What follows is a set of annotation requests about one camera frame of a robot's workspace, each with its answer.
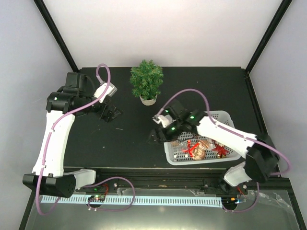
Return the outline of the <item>white plastic basket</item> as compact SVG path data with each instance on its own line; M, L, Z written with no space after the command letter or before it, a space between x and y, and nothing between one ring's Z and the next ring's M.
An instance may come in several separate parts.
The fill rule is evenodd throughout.
M187 140L190 139L192 144L198 142L199 140L207 140L211 143L210 147L206 150L206 157L203 160L195 161L183 150L187 149ZM192 133L183 132L175 141L165 142L164 149L166 154L166 159L171 165L193 165L193 164L207 164L207 163L217 163L224 161L235 161L240 158L240 155L233 149L225 146L229 151L225 158L218 158L216 153L212 151L215 148L214 142L217 142L211 138L199 136Z

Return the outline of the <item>small green christmas tree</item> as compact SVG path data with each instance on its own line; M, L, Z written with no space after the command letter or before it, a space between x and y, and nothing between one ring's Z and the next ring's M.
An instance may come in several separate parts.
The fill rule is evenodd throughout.
M161 93L159 87L164 82L163 68L153 60L144 59L138 66L132 67L130 73L132 94L145 106L155 104L157 96Z

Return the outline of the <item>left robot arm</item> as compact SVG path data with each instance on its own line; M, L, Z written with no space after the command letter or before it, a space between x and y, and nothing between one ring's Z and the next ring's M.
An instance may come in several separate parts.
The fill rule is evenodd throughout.
M77 116L95 113L106 122L122 111L110 104L117 88L102 82L93 94L87 87L93 81L86 75L69 72L65 85L47 98L47 122L39 157L31 173L23 175L23 184L39 195L69 198L75 190L87 186L98 191L103 179L95 170L64 172L64 154L68 136Z

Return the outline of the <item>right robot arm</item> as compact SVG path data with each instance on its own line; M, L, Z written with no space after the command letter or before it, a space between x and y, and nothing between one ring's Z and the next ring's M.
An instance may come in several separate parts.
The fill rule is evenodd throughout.
M155 142L172 142L187 132L210 138L244 159L244 162L230 167L219 179L218 187L223 193L230 193L237 185L249 181L264 183L275 175L280 154L267 134L240 131L212 118L208 111L191 111L178 101L159 111L153 116L153 121L159 124L151 132Z

